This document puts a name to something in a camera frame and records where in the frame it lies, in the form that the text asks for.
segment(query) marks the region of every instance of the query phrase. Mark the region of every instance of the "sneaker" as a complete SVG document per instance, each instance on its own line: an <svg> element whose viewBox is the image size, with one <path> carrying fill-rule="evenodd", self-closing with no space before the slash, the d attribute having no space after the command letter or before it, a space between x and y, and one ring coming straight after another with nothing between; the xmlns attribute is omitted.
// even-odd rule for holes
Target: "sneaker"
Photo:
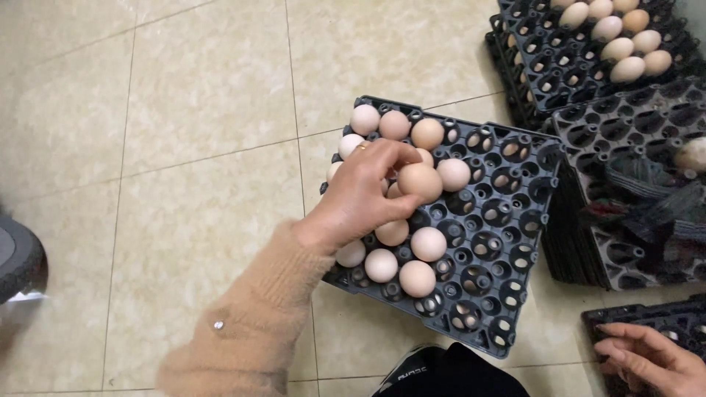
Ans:
<svg viewBox="0 0 706 397"><path fill-rule="evenodd" d="M425 343L413 347L395 365L370 397L378 397L380 393L398 381L430 370L430 366L436 363L445 352L445 348L433 343Z"/></svg>

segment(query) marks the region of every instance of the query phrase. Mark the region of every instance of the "sweater sleeve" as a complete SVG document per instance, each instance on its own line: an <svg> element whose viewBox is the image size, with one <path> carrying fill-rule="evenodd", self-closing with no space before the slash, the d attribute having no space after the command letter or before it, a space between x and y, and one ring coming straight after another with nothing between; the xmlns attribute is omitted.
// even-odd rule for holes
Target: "sweater sleeve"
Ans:
<svg viewBox="0 0 706 397"><path fill-rule="evenodd" d="M311 293L334 258L303 248L281 223L270 241L171 351L157 388L174 397L286 396L294 344L309 317Z"/></svg>

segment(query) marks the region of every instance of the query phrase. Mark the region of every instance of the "shoe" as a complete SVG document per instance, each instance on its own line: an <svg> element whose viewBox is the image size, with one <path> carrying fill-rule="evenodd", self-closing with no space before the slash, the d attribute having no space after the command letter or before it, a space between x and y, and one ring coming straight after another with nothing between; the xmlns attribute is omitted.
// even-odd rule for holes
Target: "shoe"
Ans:
<svg viewBox="0 0 706 397"><path fill-rule="evenodd" d="M407 377L412 377L431 369L438 359L446 352L445 348L433 343L425 343L413 347L395 365L392 371L380 383L380 386L370 397L378 397L388 387Z"/></svg>

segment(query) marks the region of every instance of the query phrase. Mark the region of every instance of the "black plastic egg tray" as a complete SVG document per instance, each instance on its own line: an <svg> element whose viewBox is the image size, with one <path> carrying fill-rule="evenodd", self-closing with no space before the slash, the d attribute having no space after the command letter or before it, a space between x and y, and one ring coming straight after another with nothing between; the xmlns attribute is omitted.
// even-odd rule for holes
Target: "black plastic egg tray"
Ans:
<svg viewBox="0 0 706 397"><path fill-rule="evenodd" d="M407 220L409 236L401 245L387 247L374 233L363 238L366 253L389 249L401 267L416 259L409 245L411 235L421 227L439 229L448 248L442 259L429 264L437 283L428 297L406 295L397 276L385 284L369 280L362 263L354 268L337 263L323 280L397 307L419 317L425 326L494 357L507 357L515 341L520 308L527 299L527 278L537 260L537 242L549 220L546 212L558 185L556 173L564 158L563 145L555 136L466 122L376 97L357 98L354 106L364 103L381 114L399 110L412 124L426 117L439 120L446 137L431 151L435 166L441 160L459 158L471 167L473 178L465 189L444 192L435 202L418 207ZM457 131L455 141L448 139L452 130ZM481 143L469 148L467 139L481 130L490 134L482 135ZM343 130L343 135L347 134L353 134L349 126ZM366 139L378 137L373 132ZM411 144L409 138L404 142ZM334 154L331 161L341 161L340 156ZM324 182L321 193L327 188ZM469 316L474 317L473 327L465 325Z"/></svg>
<svg viewBox="0 0 706 397"><path fill-rule="evenodd" d="M700 41L685 29L685 18L672 15L674 0L640 3L651 15L647 29L662 34L659 48L672 55L672 67L661 76L643 76L629 84L610 81L615 63L600 59L607 43L591 40L595 22L587 20L576 30L563 28L558 25L562 11L551 9L549 0L498 0L498 4L501 12L490 18L492 32L486 42L495 44L491 53L496 68L507 76L503 82L508 97L513 97L511 106L518 106L513 115L518 126L539 129L554 110L567 105L704 73ZM619 11L614 15L622 16ZM508 46L511 35L516 45ZM522 61L515 64L518 52ZM551 87L542 90L547 83Z"/></svg>
<svg viewBox="0 0 706 397"><path fill-rule="evenodd" d="M706 280L706 265L696 260L703 249L696 250L693 261L677 266L655 261L664 248L624 228L577 227L579 211L594 200L630 200L629 194L607 181L605 164L646 156L673 170L675 150L706 136L705 115L706 81L695 77L617 93L554 113L544 131L561 138L567 160L559 170L561 184L542 239L556 280L612 290Z"/></svg>
<svg viewBox="0 0 706 397"><path fill-rule="evenodd" d="M672 339L681 348L706 361L706 294L693 295L686 301L644 306L631 304L608 309L583 312L581 319L593 343L606 335L597 325L607 323L629 323L649 326ZM604 375L610 397L631 396L627 383L618 375ZM635 397L653 397L646 389Z"/></svg>

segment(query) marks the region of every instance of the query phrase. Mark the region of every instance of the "chicken egg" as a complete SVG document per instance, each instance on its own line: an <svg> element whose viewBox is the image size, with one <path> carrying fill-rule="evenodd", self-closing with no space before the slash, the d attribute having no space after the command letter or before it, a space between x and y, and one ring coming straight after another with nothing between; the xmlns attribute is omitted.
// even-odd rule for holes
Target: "chicken egg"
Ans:
<svg viewBox="0 0 706 397"><path fill-rule="evenodd" d="M331 183L331 179L333 179L333 175L336 174L336 171L338 171L338 167L343 164L343 161L337 161L331 164L331 166L328 168L328 171L326 171L326 182L329 184Z"/></svg>
<svg viewBox="0 0 706 397"><path fill-rule="evenodd" d="M335 258L341 266L354 268L365 259L365 244L359 239L350 242L336 252Z"/></svg>
<svg viewBox="0 0 706 397"><path fill-rule="evenodd" d="M411 137L416 147L432 150L443 141L443 126L436 119L421 119L412 127Z"/></svg>
<svg viewBox="0 0 706 397"><path fill-rule="evenodd" d="M397 274L397 258L387 249L375 249L365 258L365 273L376 283L386 283Z"/></svg>
<svg viewBox="0 0 706 397"><path fill-rule="evenodd" d="M645 76L659 76L671 66L671 54L663 49L650 52L642 59L645 61Z"/></svg>
<svg viewBox="0 0 706 397"><path fill-rule="evenodd" d="M601 52L601 59L622 61L633 53L635 45L627 37L619 37L606 45Z"/></svg>
<svg viewBox="0 0 706 397"><path fill-rule="evenodd" d="M554 7L559 7L561 9L564 9L566 7L569 7L571 4L574 4L576 0L551 0L549 5L554 8Z"/></svg>
<svg viewBox="0 0 706 397"><path fill-rule="evenodd" d="M471 169L465 161L457 158L441 160L436 166L441 184L446 191L459 191L471 180Z"/></svg>
<svg viewBox="0 0 706 397"><path fill-rule="evenodd" d="M632 83L645 72L645 61L642 58L627 57L618 62L611 71L613 83Z"/></svg>
<svg viewBox="0 0 706 397"><path fill-rule="evenodd" d="M682 170L706 171L706 138L696 138L674 155L674 164Z"/></svg>
<svg viewBox="0 0 706 397"><path fill-rule="evenodd" d="M382 179L380 181L380 190L383 192L383 196L385 196L388 193L389 188L390 188L390 183L388 182L388 180Z"/></svg>
<svg viewBox="0 0 706 397"><path fill-rule="evenodd" d="M589 6L586 3L571 4L559 18L559 26L568 26L571 30L578 29L588 17Z"/></svg>
<svg viewBox="0 0 706 397"><path fill-rule="evenodd" d="M623 29L633 33L642 32L650 23L650 15L645 10L632 10L623 17Z"/></svg>
<svg viewBox="0 0 706 397"><path fill-rule="evenodd" d="M409 135L411 125L404 113L390 110L380 118L378 130L383 138L401 141Z"/></svg>
<svg viewBox="0 0 706 397"><path fill-rule="evenodd" d="M368 104L357 106L353 109L349 124L356 134L368 136L378 129L380 113L375 107Z"/></svg>
<svg viewBox="0 0 706 397"><path fill-rule="evenodd" d="M662 35L656 30L643 30L633 37L635 51L649 54L656 50L662 43Z"/></svg>
<svg viewBox="0 0 706 397"><path fill-rule="evenodd" d="M341 156L343 160L347 159L355 147L358 146L362 141L365 141L362 136L358 134L348 134L338 141L338 155Z"/></svg>
<svg viewBox="0 0 706 397"><path fill-rule="evenodd" d="M616 11L629 13L640 5L640 0L613 0Z"/></svg>
<svg viewBox="0 0 706 397"><path fill-rule="evenodd" d="M402 167L397 176L397 186L402 194L416 194L424 198L427 204L438 199L443 190L439 173L420 162Z"/></svg>
<svg viewBox="0 0 706 397"><path fill-rule="evenodd" d="M623 20L617 16L608 16L598 21L591 30L593 40L606 40L606 42L618 37L623 31Z"/></svg>
<svg viewBox="0 0 706 397"><path fill-rule="evenodd" d="M425 297L436 287L436 274L422 261L409 261L400 269L400 287L410 297Z"/></svg>
<svg viewBox="0 0 706 397"><path fill-rule="evenodd" d="M446 253L446 237L435 227L427 226L414 232L409 245L412 253L426 262L437 261Z"/></svg>
<svg viewBox="0 0 706 397"><path fill-rule="evenodd" d="M375 229L375 237L388 247L402 244L407 239L408 234L409 223L404 219L386 223Z"/></svg>
<svg viewBox="0 0 706 397"><path fill-rule="evenodd" d="M417 148L421 156L421 163L434 168L434 158L431 157L431 153L427 149Z"/></svg>
<svg viewBox="0 0 706 397"><path fill-rule="evenodd" d="M390 185L390 188L388 189L388 199L396 199L397 197L402 197L402 192L400 191L400 188L397 187L397 182L393 183Z"/></svg>
<svg viewBox="0 0 706 397"><path fill-rule="evenodd" d="M594 0L588 6L588 17L601 20L613 13L613 2L611 0Z"/></svg>

